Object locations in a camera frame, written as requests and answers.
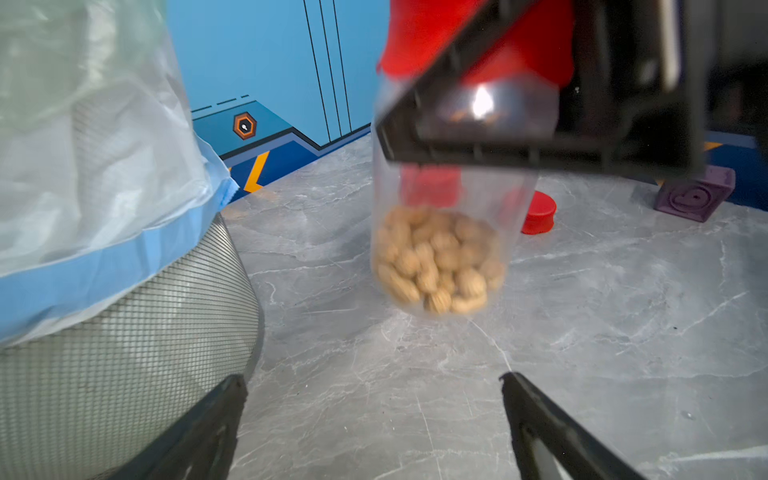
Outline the peanut jar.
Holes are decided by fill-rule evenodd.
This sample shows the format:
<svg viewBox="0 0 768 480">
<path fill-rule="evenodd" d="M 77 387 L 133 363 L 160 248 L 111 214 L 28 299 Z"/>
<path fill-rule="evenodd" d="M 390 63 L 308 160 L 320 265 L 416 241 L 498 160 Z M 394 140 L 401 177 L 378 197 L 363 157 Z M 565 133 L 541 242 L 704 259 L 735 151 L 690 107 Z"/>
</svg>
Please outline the peanut jar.
<svg viewBox="0 0 768 480">
<path fill-rule="evenodd" d="M 426 112 L 440 123 L 550 136 L 558 88 L 523 75 L 457 85 Z M 373 143 L 371 264 L 399 306 L 437 317 L 486 308 L 507 277 L 538 176 L 531 170 L 390 163 Z"/>
</svg>

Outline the red lid of front jar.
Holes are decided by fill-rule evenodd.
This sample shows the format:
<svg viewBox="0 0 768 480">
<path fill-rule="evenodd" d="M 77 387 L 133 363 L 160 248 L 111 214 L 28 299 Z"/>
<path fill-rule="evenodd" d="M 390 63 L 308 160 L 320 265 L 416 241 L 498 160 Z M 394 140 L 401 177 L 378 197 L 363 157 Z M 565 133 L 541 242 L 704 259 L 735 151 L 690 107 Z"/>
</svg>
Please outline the red lid of front jar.
<svg viewBox="0 0 768 480">
<path fill-rule="evenodd" d="M 533 236 L 550 232 L 554 227 L 556 212 L 556 201 L 541 191 L 535 191 L 521 233 Z"/>
</svg>

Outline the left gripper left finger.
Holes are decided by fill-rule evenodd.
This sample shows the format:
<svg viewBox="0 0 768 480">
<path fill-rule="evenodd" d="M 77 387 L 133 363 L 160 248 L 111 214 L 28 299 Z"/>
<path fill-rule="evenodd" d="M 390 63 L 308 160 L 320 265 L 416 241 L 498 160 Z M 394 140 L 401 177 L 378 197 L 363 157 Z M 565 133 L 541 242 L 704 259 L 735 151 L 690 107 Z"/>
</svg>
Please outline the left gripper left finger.
<svg viewBox="0 0 768 480">
<path fill-rule="evenodd" d="M 248 396 L 242 374 L 231 374 L 191 406 L 159 421 L 134 407 L 121 428 L 137 444 L 135 456 L 110 479 L 226 479 Z"/>
</svg>

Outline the red lid of jar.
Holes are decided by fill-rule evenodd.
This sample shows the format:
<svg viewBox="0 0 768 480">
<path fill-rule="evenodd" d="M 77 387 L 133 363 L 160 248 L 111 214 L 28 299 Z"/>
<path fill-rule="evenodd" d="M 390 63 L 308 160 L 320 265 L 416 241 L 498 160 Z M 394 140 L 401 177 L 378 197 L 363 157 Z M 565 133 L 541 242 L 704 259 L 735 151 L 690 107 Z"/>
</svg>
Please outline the red lid of jar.
<svg viewBox="0 0 768 480">
<path fill-rule="evenodd" d="M 392 79 L 421 75 L 482 6 L 481 0 L 390 3 L 388 37 L 377 69 Z M 574 74 L 572 3 L 539 0 L 462 78 L 466 85 L 523 74 L 557 87 Z"/>
<path fill-rule="evenodd" d="M 533 236 L 550 232 L 554 227 L 556 212 L 556 201 L 541 191 L 535 191 L 521 233 Z"/>
</svg>

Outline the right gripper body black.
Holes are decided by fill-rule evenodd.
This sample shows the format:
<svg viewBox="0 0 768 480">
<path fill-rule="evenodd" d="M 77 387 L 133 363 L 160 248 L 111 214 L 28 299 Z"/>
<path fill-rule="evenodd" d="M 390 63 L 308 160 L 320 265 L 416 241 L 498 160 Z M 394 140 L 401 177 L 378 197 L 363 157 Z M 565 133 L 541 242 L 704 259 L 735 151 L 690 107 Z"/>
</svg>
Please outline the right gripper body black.
<svg viewBox="0 0 768 480">
<path fill-rule="evenodd" d="M 577 1 L 571 167 L 689 176 L 710 131 L 767 148 L 763 1 Z"/>
</svg>

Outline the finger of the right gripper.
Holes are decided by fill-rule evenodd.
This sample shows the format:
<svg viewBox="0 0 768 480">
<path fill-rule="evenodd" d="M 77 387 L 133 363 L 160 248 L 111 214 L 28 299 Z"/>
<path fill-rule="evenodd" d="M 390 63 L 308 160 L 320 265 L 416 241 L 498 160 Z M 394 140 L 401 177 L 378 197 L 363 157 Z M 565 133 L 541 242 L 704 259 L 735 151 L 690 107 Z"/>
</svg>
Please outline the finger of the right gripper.
<svg viewBox="0 0 768 480">
<path fill-rule="evenodd" d="M 552 135 L 524 137 L 498 127 L 440 123 L 426 112 L 440 103 L 464 75 L 504 37 L 536 1 L 482 1 L 437 59 L 421 75 L 398 81 L 401 90 L 377 116 L 375 130 L 385 158 L 420 165 L 570 165 L 583 147 L 575 134 L 578 81 L 575 73 L 559 90 Z"/>
</svg>

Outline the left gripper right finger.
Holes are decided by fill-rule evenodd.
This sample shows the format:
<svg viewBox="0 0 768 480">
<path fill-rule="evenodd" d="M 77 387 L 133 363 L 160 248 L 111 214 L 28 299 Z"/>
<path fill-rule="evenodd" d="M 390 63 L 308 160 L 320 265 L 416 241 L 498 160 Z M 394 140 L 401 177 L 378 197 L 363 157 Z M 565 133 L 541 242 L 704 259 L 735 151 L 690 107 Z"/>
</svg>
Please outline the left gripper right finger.
<svg viewBox="0 0 768 480">
<path fill-rule="evenodd" d="M 500 381 L 522 479 L 643 479 L 524 375 Z"/>
</svg>

